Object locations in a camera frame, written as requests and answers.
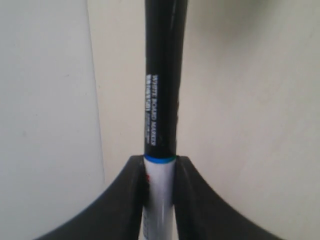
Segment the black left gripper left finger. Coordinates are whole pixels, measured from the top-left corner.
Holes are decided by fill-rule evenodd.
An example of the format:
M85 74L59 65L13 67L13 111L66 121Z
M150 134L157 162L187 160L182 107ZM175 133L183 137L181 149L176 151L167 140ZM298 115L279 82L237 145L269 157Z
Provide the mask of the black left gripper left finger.
M137 240L148 198L142 155L133 155L111 185L86 209L41 240Z

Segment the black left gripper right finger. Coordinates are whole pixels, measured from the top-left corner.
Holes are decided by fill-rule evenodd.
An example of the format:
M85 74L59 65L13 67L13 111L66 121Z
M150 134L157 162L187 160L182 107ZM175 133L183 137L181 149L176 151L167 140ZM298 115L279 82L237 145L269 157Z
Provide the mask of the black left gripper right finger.
M180 240L277 240L224 201L187 156L175 162L173 204Z

